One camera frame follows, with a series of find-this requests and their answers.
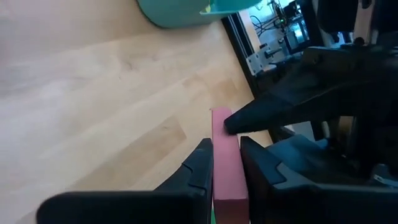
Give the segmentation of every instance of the red block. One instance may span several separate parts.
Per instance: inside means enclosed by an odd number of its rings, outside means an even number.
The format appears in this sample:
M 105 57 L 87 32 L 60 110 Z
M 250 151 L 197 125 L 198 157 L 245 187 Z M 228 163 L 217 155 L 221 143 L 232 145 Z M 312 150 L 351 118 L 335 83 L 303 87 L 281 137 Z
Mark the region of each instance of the red block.
M 238 136 L 224 130 L 224 120 L 231 114 L 229 108 L 212 110 L 214 211 L 217 224 L 248 224 L 249 196 Z

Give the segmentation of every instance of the cable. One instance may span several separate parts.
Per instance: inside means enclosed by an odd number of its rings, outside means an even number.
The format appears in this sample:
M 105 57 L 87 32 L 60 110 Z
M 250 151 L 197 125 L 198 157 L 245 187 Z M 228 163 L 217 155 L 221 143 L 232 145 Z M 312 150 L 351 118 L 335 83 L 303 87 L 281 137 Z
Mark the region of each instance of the cable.
M 256 4 L 255 7 L 256 7 L 256 9 L 257 9 L 258 11 L 261 11 L 261 9 L 262 9 L 264 6 L 261 5 L 261 7 L 259 7 L 259 4 Z
M 267 30 L 275 29 L 274 27 L 275 27 L 275 21 L 277 20 L 277 17 L 273 17 L 264 22 L 261 22 L 257 16 L 250 16 L 250 18 L 254 18 L 255 20 L 257 20 L 257 23 L 252 22 L 252 24 L 257 32 L 257 36 L 260 36 Z

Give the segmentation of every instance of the green object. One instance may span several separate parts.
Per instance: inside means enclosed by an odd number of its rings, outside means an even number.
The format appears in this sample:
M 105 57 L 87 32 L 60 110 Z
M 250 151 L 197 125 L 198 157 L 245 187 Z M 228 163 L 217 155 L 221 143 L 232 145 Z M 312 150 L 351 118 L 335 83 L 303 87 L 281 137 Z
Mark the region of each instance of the green object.
M 137 0 L 142 13 L 164 28 L 209 24 L 261 0 Z
M 211 224 L 216 224 L 216 217 L 214 216 L 214 209 L 211 211 Z

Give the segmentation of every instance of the wooden table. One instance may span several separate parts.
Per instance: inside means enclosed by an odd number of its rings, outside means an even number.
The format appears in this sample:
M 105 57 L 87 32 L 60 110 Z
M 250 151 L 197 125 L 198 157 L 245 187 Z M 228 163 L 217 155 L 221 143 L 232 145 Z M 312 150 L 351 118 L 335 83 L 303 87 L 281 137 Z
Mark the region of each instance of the wooden table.
M 153 189 L 210 108 L 252 100 L 220 22 L 161 30 L 132 0 L 0 0 L 0 49 L 2 223 L 66 190 Z

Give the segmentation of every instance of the black mechanical part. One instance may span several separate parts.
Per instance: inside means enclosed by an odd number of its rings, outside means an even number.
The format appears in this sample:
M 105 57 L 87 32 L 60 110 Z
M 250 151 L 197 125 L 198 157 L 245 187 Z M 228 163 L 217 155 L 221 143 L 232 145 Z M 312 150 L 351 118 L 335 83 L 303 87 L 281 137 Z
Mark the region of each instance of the black mechanical part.
M 371 180 L 369 185 L 387 186 L 390 188 L 398 189 L 398 177 L 384 164 L 378 164 L 372 171 Z
M 377 15 L 377 21 L 374 24 L 380 34 L 398 31 L 398 23 L 395 22 L 398 21 L 397 8 L 398 1 L 380 2 L 379 11 L 382 13 Z M 327 33 L 352 32 L 357 10 L 358 0 L 319 0 L 317 21 Z
M 312 128 L 312 133 L 313 133 L 313 138 L 316 141 L 319 141 L 321 139 L 325 138 L 325 133 L 323 131 L 323 126 L 322 122 L 311 122 L 311 128 Z
M 312 142 L 295 135 L 267 147 L 290 169 L 304 177 L 323 184 L 363 184 L 365 178 L 356 175 L 344 157 L 329 148 L 327 139 Z
M 278 53 L 280 51 L 282 51 L 282 48 L 275 49 L 275 50 L 270 50 L 269 52 L 264 52 L 264 55 L 266 56 L 266 58 L 270 58 L 270 57 L 273 57 L 274 54 L 276 54 L 276 53 Z
M 333 39 L 334 43 L 340 42 L 340 38 L 338 36 L 338 33 L 331 33 L 330 35 L 331 35 L 331 38 Z
M 292 19 L 295 16 L 299 15 L 296 1 L 290 2 L 287 6 L 283 8 L 283 10 L 287 19 Z
M 276 223 L 396 221 L 396 213 L 391 209 L 398 205 L 398 191 L 395 189 L 368 186 L 366 182 L 347 184 L 344 178 L 339 184 L 317 182 L 301 174 L 311 167 L 296 167 L 301 170 L 297 172 L 283 158 L 270 154 L 248 137 L 241 140 L 241 154 L 249 187 L 251 223 L 269 220 Z M 267 161 L 274 161 L 273 164 L 279 162 L 279 165 L 263 172 L 263 162 L 256 159 L 260 155 L 268 157 Z M 274 177 L 280 175 L 285 182 L 271 184 Z
M 213 144 L 203 139 L 154 191 L 69 192 L 46 200 L 38 224 L 211 223 Z
M 361 114 L 382 119 L 397 98 L 394 61 L 384 51 L 310 47 L 295 72 L 226 119 L 226 129 L 236 134 Z
M 297 3 L 300 5 L 305 27 L 307 28 L 308 38 L 310 39 L 311 43 L 310 46 L 325 46 L 321 32 L 319 30 L 318 19 L 314 11 L 312 1 L 299 0 Z
M 344 39 L 344 43 L 351 43 L 351 36 L 349 35 L 349 32 L 342 32 L 343 34 L 343 39 Z
M 375 145 L 378 153 L 373 156 L 380 157 L 388 164 L 391 176 L 398 178 L 398 126 L 386 126 L 375 130 Z

